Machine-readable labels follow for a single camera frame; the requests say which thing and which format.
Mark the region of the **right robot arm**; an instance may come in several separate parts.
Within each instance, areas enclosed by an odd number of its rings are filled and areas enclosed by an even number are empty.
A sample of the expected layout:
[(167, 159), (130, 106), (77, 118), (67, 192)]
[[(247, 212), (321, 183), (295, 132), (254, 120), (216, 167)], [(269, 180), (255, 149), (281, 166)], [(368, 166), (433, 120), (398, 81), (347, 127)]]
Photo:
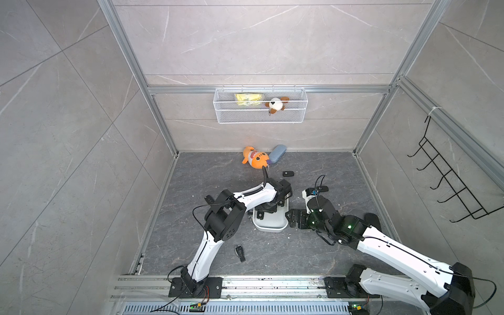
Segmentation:
[(341, 282), (351, 297), (390, 297), (428, 314), (472, 314), (476, 309), (477, 278), (468, 266), (436, 261), (393, 240), (380, 231), (377, 215), (341, 215), (321, 195), (310, 194), (304, 200), (305, 209), (286, 213), (290, 227), (313, 230), (328, 245), (347, 246), (401, 273), (384, 274), (355, 264)]

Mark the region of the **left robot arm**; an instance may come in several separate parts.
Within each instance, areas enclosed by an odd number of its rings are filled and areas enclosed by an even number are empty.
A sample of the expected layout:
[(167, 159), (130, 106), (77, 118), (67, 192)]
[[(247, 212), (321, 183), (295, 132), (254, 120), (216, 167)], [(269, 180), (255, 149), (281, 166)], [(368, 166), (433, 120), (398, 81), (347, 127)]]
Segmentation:
[(210, 267), (225, 241), (238, 231), (247, 212), (253, 214), (255, 228), (262, 232), (282, 232), (289, 222), (289, 200), (292, 190), (285, 179), (266, 178), (259, 186), (242, 192), (223, 190), (205, 215), (202, 242), (193, 258), (181, 268), (181, 275), (173, 278), (170, 297), (218, 299), (223, 279), (209, 277)]

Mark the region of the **white storage box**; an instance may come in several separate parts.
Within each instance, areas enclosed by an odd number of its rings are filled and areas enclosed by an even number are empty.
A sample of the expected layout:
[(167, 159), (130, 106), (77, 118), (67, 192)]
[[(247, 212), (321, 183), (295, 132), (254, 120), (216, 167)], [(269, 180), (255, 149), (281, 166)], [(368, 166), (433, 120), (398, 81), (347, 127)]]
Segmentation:
[(267, 213), (253, 209), (253, 224), (262, 232), (282, 232), (289, 225), (286, 213), (289, 211), (289, 200), (286, 200), (282, 205), (276, 206), (276, 212)]

